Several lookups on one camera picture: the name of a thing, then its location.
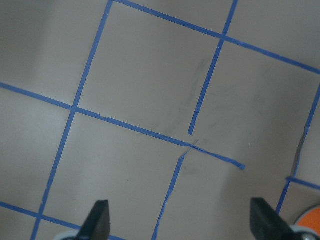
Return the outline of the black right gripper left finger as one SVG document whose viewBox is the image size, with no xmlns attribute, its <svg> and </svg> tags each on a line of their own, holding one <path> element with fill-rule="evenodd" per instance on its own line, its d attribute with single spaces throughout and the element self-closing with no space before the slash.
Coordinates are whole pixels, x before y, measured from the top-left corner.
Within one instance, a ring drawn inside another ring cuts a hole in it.
<svg viewBox="0 0 320 240">
<path fill-rule="evenodd" d="M 98 200 L 77 234 L 78 240 L 108 240 L 111 232 L 108 200 Z"/>
</svg>

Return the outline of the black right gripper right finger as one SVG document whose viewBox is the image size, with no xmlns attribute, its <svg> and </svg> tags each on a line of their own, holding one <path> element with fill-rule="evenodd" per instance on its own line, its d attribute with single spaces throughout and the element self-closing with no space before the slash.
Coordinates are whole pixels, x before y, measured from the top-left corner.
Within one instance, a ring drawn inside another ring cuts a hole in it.
<svg viewBox="0 0 320 240">
<path fill-rule="evenodd" d="M 261 197 L 250 200 L 250 231 L 256 240 L 294 240 L 295 232 Z"/>
</svg>

